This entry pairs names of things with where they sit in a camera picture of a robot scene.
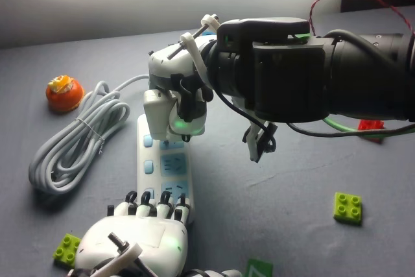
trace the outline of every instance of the blue switch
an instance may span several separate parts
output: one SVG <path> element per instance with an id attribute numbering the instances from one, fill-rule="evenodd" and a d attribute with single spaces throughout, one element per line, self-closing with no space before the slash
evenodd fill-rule
<path id="1" fill-rule="evenodd" d="M 161 157 L 161 176 L 175 176 L 186 174 L 186 155 L 179 154 L 163 155 Z"/>
<path id="2" fill-rule="evenodd" d="M 153 161 L 152 160 L 146 160 L 144 162 L 144 173 L 146 175 L 151 175 L 153 173 L 153 171 L 154 171 Z"/>
<path id="3" fill-rule="evenodd" d="M 143 138 L 144 147 L 151 147 L 153 146 L 153 139 L 150 135 L 146 135 Z"/>
<path id="4" fill-rule="evenodd" d="M 154 188 L 146 188 L 144 191 L 150 192 L 150 199 L 154 199 Z"/>
<path id="5" fill-rule="evenodd" d="M 165 151 L 166 149 L 181 149 L 184 147 L 184 142 L 164 142 L 160 141 L 160 149 Z"/>
<path id="6" fill-rule="evenodd" d="M 173 197 L 173 203 L 176 204 L 178 198 L 182 193 L 186 194 L 187 198 L 190 198 L 189 185 L 187 181 L 176 181 L 176 182 L 166 182 L 161 184 L 161 192 L 169 191 Z"/>

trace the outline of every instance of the robotic hand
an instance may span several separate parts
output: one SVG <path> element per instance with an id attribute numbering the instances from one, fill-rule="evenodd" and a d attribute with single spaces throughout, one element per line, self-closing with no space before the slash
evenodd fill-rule
<path id="1" fill-rule="evenodd" d="M 68 276 L 181 276 L 187 256 L 185 225 L 190 208 L 189 199 L 183 195 L 173 205 L 168 191 L 161 194 L 159 202 L 144 192 L 137 205 L 137 193 L 132 191 L 115 209 L 108 206 L 108 216 L 82 238 L 75 257 L 76 269 Z M 234 270 L 222 274 L 196 270 L 185 275 L 242 277 Z"/>
<path id="2" fill-rule="evenodd" d="M 415 127 L 319 134 L 292 124 L 329 114 L 414 121 L 413 35 L 332 30 L 312 37 L 309 22 L 295 18 L 219 24 L 216 15 L 206 15 L 201 24 L 180 43 L 150 54 L 151 90 L 145 92 L 144 108 L 155 139 L 189 141 L 203 134 L 212 90 L 249 119 L 243 142 L 255 162 L 276 149 L 273 122 L 322 137 L 398 135 Z M 198 37 L 206 29 L 217 35 Z"/>

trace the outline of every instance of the lime green building block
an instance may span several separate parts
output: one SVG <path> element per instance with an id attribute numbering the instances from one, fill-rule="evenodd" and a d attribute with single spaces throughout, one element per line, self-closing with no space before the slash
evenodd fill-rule
<path id="1" fill-rule="evenodd" d="M 75 254 L 77 253 L 80 239 L 71 234 L 66 234 L 53 254 L 56 264 L 65 267 L 75 267 Z"/>
<path id="2" fill-rule="evenodd" d="M 258 259 L 249 259 L 246 266 L 245 277 L 272 277 L 271 263 L 259 261 Z"/>
<path id="3" fill-rule="evenodd" d="M 360 225 L 362 222 L 361 197 L 345 193 L 336 193 L 333 214 L 334 218 L 339 222 Z"/>

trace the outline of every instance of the orange toy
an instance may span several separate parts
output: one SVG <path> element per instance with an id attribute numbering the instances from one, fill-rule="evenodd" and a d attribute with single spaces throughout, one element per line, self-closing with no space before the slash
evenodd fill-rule
<path id="1" fill-rule="evenodd" d="M 46 87 L 49 106 L 55 112 L 69 112 L 77 108 L 85 95 L 80 83 L 67 75 L 52 79 Z"/>

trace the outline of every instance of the gray table surface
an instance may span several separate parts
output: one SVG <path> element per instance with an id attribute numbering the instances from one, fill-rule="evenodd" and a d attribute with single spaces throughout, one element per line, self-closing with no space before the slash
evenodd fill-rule
<path id="1" fill-rule="evenodd" d="M 402 11 L 415 22 L 415 7 Z M 408 31 L 389 10 L 316 16 L 315 23 L 320 34 L 336 28 Z M 146 82 L 123 91 L 131 116 L 76 190 L 58 198 L 33 190 L 27 168 L 35 150 L 77 116 L 48 111 L 46 83 L 68 74 L 86 90 L 100 80 L 114 88 L 146 73 L 147 52 L 177 42 L 181 33 L 0 51 L 0 276 L 65 276 L 52 261 L 64 234 L 82 237 L 106 215 L 107 204 L 136 189 L 136 121 Z M 274 276 L 414 275 L 415 136 L 377 145 L 310 138 L 281 125 L 277 152 L 256 164 L 241 142 L 247 127 L 215 99 L 206 133 L 192 139 L 196 221 L 189 231 L 189 268 L 244 271 L 248 258 L 259 258 L 274 264 Z M 323 122 L 307 127 L 329 130 Z M 361 227 L 333 220 L 336 191 L 362 196 Z"/>

